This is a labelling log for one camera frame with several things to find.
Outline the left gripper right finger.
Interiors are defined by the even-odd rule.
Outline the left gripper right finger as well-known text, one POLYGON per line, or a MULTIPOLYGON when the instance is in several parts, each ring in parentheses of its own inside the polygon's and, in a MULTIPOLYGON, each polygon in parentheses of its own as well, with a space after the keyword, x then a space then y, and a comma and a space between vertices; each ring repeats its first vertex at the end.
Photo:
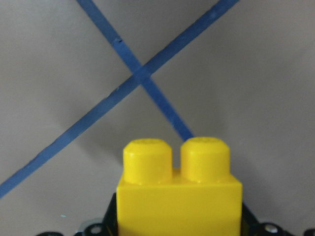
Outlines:
POLYGON ((254 236, 258 227, 258 220, 245 203, 242 203, 241 234, 240 236, 254 236))

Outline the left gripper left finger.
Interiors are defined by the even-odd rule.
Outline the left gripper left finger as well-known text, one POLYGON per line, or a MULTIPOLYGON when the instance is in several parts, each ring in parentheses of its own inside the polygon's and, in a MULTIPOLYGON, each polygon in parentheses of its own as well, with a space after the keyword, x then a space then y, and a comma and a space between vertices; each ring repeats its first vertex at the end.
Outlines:
POLYGON ((113 194, 102 221, 104 236, 118 236, 116 193, 113 194))

